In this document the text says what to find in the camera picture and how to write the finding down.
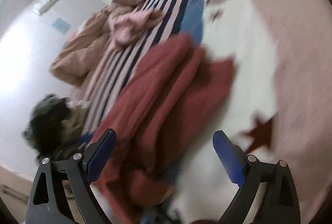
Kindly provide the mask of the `dark red knit sweater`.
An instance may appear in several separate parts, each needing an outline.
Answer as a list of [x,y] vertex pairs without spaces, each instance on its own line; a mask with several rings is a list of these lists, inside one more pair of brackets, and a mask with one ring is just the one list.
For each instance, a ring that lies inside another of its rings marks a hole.
[[155,45],[95,130],[116,132],[116,146],[96,187],[121,223],[139,223],[172,185],[162,174],[187,149],[227,98],[233,59],[210,61],[180,33]]

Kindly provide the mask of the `pink striped front pillow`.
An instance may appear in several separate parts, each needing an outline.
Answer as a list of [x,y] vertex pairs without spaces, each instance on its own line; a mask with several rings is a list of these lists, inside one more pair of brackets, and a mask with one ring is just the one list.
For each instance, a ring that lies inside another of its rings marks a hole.
[[310,223],[331,192],[331,5],[253,1],[278,50],[271,150],[288,163],[301,221]]

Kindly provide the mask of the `black garment on pile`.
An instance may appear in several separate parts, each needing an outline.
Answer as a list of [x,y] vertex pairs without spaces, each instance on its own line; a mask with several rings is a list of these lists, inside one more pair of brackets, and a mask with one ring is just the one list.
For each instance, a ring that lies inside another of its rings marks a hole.
[[62,121],[71,111],[66,98],[48,94],[33,108],[27,128],[23,132],[26,142],[39,155],[51,155],[62,144]]

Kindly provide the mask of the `olive garment on pile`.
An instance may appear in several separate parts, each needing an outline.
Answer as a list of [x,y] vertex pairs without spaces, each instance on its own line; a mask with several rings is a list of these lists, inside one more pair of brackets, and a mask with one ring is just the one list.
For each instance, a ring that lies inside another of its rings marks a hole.
[[81,140],[85,120],[91,103],[86,100],[68,102],[70,114],[68,119],[61,121],[60,145],[51,155],[53,161],[67,160],[80,153],[85,141]]

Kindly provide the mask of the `grey garment on pile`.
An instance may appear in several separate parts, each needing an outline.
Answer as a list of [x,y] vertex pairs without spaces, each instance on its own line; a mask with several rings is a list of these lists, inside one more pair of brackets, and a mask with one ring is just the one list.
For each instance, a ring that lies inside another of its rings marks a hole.
[[61,131],[61,121],[70,114],[67,98],[48,94],[40,100],[30,113],[30,118],[22,136],[34,149],[41,144],[45,134]]

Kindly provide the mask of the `pink beige duvet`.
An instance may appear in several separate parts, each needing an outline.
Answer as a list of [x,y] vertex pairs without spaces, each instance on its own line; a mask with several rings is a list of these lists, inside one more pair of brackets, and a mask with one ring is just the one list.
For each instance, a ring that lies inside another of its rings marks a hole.
[[109,15],[119,9],[118,5],[111,4],[84,21],[51,63],[50,74],[70,85],[81,86],[87,74],[99,62],[110,37],[105,23]]

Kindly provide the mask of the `pink crumpled garment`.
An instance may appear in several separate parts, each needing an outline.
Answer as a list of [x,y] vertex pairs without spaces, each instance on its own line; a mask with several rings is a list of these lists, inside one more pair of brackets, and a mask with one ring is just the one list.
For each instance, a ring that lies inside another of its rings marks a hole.
[[162,19],[161,11],[142,10],[108,20],[110,48],[120,50],[133,44],[145,31],[154,28]]

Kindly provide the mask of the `striped fleece bed blanket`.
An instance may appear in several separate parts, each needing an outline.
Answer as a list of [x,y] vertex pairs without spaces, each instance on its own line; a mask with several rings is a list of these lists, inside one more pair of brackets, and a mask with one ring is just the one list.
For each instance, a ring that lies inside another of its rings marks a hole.
[[233,56],[209,60],[201,42],[220,46],[219,29],[202,29],[226,0],[113,0],[75,32],[58,62],[67,80],[99,84],[109,56],[125,71],[116,98],[91,107],[94,125],[68,179],[85,223],[109,223],[90,189],[101,192],[122,223],[139,223],[144,210],[173,193],[162,175],[182,155],[228,98]]

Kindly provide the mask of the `blue wall poster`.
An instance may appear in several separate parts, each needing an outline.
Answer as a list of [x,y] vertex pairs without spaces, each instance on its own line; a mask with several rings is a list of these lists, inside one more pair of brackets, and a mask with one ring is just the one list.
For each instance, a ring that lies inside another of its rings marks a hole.
[[57,18],[52,24],[51,27],[60,32],[61,34],[67,34],[70,30],[71,25],[61,18]]

